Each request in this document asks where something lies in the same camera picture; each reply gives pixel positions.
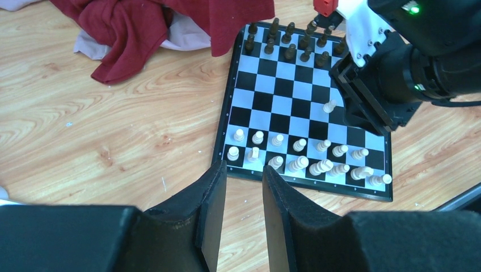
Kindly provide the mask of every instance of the chessboard border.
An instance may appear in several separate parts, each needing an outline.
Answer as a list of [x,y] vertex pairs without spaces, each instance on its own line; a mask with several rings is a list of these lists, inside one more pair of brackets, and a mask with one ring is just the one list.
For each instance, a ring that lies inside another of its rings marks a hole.
[[[269,28],[271,24],[258,22],[257,25],[258,27]],[[246,28],[243,27],[242,30],[239,31],[233,46],[234,48],[233,48],[232,57],[230,61],[231,65],[229,68],[229,75],[227,77],[226,91],[225,91],[224,99],[222,102],[222,109],[221,109],[219,124],[217,128],[216,142],[214,145],[214,152],[212,156],[212,164],[214,164],[219,160],[222,160],[222,156],[223,156],[223,148],[225,146],[225,137],[227,136],[225,132],[227,131],[227,127],[229,125],[229,122],[228,122],[229,112],[230,112],[229,109],[231,108],[231,104],[232,104],[231,98],[234,93],[235,78],[237,76],[239,59],[242,54],[242,45],[244,41],[245,29]],[[285,31],[285,29],[286,29],[286,26],[284,25],[279,26],[279,31]],[[304,30],[296,28],[294,30],[294,33],[303,35]],[[316,32],[313,34],[313,37],[319,38],[320,36],[321,34],[319,32]],[[330,36],[329,40],[339,43],[341,41],[341,38],[336,36]],[[385,139],[387,139],[387,141],[385,142],[384,153],[385,153],[385,158],[388,158],[388,160],[385,162],[385,172],[392,175],[393,171],[392,171],[392,156],[391,156],[391,150],[392,150],[391,149],[391,133],[388,133],[388,135],[385,136]],[[240,179],[262,181],[262,173],[260,173],[260,175],[256,175],[256,174],[252,174],[250,170],[238,168],[238,167],[233,168],[233,167],[227,166],[227,175],[231,177],[237,177]],[[317,190],[319,192],[333,193],[341,196],[352,196],[352,197],[365,198],[365,199],[371,199],[371,200],[383,201],[383,202],[393,201],[393,184],[392,183],[386,185],[387,190],[385,192],[379,191],[379,195],[372,195],[370,192],[372,192],[373,190],[371,189],[357,188],[357,187],[348,186],[348,185],[330,184],[328,182],[323,182],[323,181],[319,181],[318,184],[313,185],[312,179],[295,178],[295,177],[289,177],[284,175],[282,175],[282,178],[289,185],[298,187],[298,188],[306,188],[311,190]]]

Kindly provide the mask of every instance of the white rook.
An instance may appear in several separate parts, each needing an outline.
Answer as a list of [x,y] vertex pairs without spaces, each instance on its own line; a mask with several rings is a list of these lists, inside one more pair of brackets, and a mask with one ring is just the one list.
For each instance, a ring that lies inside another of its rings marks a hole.
[[325,173],[334,167],[334,164],[330,160],[321,160],[309,167],[309,173],[313,176],[319,176],[321,173]]
[[331,175],[333,177],[338,176],[338,175],[342,175],[342,174],[345,174],[345,173],[349,172],[349,169],[350,169],[350,166],[348,166],[347,164],[339,164],[339,165],[334,166],[329,171],[329,175]]
[[309,159],[305,156],[300,156],[296,160],[289,163],[289,171],[297,172],[300,169],[304,169],[309,165]]
[[365,179],[366,177],[370,177],[374,174],[374,169],[363,166],[363,167],[358,167],[354,170],[351,171],[351,178],[353,180],[362,180]]

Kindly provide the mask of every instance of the wooden floor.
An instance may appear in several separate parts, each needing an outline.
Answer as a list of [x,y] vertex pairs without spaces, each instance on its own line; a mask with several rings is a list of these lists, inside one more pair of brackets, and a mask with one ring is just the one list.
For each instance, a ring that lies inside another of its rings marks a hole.
[[[302,28],[312,0],[277,0],[276,16]],[[109,87],[73,53],[78,32],[47,1],[0,11],[0,186],[28,203],[154,206],[209,167],[230,53],[159,49]],[[300,192],[340,215],[434,209],[480,181],[480,128],[481,108],[424,104],[393,134],[394,202]],[[261,184],[229,178],[224,214],[218,271],[268,271]]]

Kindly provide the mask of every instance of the white chess piece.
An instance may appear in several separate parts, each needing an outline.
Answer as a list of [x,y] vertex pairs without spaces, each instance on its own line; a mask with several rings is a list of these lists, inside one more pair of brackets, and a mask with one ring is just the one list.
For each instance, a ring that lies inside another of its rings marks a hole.
[[364,167],[358,167],[354,170],[351,171],[351,178],[353,180],[362,180],[365,179],[366,177],[370,177],[374,174],[374,169],[364,166]]
[[324,152],[326,151],[329,147],[331,146],[331,141],[329,140],[323,140],[320,143],[317,144],[316,150],[319,152]]
[[327,103],[324,104],[324,106],[322,107],[322,110],[326,113],[331,113],[332,111],[334,111],[334,108],[337,106],[337,102],[336,100],[331,100]]
[[289,171],[295,173],[300,169],[304,169],[309,165],[309,159],[305,156],[300,156],[296,160],[289,163]]
[[379,186],[381,184],[389,184],[393,181],[393,178],[388,175],[382,175],[382,176],[372,176],[369,178],[369,183],[373,186]]
[[347,151],[349,150],[349,147],[347,147],[345,144],[336,146],[332,149],[332,154],[336,157],[341,157],[343,156]]
[[264,140],[264,133],[262,131],[257,131],[253,136],[252,136],[252,142],[256,145],[260,145],[262,141]]
[[334,167],[334,164],[330,160],[321,160],[318,163],[315,163],[309,167],[309,173],[313,176],[319,176],[322,173],[325,173]]
[[347,164],[338,164],[336,166],[334,166],[330,171],[329,171],[329,175],[335,177],[335,176],[339,176],[339,175],[342,175],[342,174],[345,174],[347,172],[349,172],[349,169],[351,167]]
[[247,161],[253,163],[258,159],[259,159],[259,148],[253,147],[251,151],[249,151],[249,154],[247,155]]
[[236,140],[237,142],[241,142],[242,140],[244,140],[244,130],[236,130],[234,133],[234,140]]
[[369,150],[367,150],[365,148],[359,149],[359,150],[354,150],[351,153],[351,156],[354,160],[360,160],[360,159],[366,157],[367,155],[369,155]]
[[280,146],[284,140],[284,136],[282,134],[276,135],[274,138],[272,138],[272,145],[273,146]]
[[294,149],[294,151],[300,152],[304,149],[306,144],[307,144],[306,139],[299,139],[292,145],[292,148]]
[[239,159],[239,148],[235,146],[231,146],[229,148],[229,152],[227,152],[227,159],[231,161],[235,161]]
[[283,164],[284,159],[281,156],[275,156],[274,158],[270,159],[267,163],[268,165],[272,166],[274,169],[278,169]]

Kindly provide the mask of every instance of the chessboard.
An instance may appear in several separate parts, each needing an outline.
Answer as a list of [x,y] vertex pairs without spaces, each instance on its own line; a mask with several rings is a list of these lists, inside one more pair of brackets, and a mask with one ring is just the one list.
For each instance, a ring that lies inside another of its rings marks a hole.
[[[268,32],[271,24],[257,23],[254,46],[250,50],[244,47],[248,37],[247,25],[243,28],[234,44],[233,55],[222,112],[218,127],[212,163],[227,161],[227,173],[232,177],[262,180],[263,167],[277,156],[283,158],[277,169],[283,179],[292,186],[314,189],[346,196],[393,201],[392,183],[370,182],[372,177],[391,172],[391,138],[378,137],[357,127],[344,125],[343,99],[335,82],[330,78],[331,67],[348,53],[336,54],[334,47],[341,38],[329,36],[324,47],[316,45],[322,34],[315,32],[310,37],[312,49],[309,60],[300,60],[304,50],[297,49],[297,55],[286,59],[284,53],[290,43],[298,45],[304,36],[304,30],[296,28],[291,42],[284,44],[281,37],[286,27],[279,26],[274,48],[266,54]],[[323,52],[329,53],[327,62],[318,66],[315,58]],[[323,111],[323,106],[330,100],[336,100],[337,106],[331,113]],[[235,138],[238,130],[244,137]],[[254,144],[252,137],[262,131],[264,139]],[[284,138],[278,146],[272,139],[281,134]],[[300,152],[294,150],[296,141],[305,139],[307,145]],[[331,141],[325,152],[316,147],[324,140]],[[348,152],[334,156],[333,149],[345,145]],[[235,146],[239,150],[238,159],[229,160],[228,151]],[[249,161],[249,153],[256,148],[258,159]],[[354,159],[352,152],[367,149],[369,154],[362,159]],[[289,164],[305,156],[309,166],[291,172]],[[334,166],[346,164],[349,172],[332,176],[329,172],[313,176],[309,169],[312,164],[330,160]],[[358,167],[370,167],[374,175],[355,180],[351,171]]]

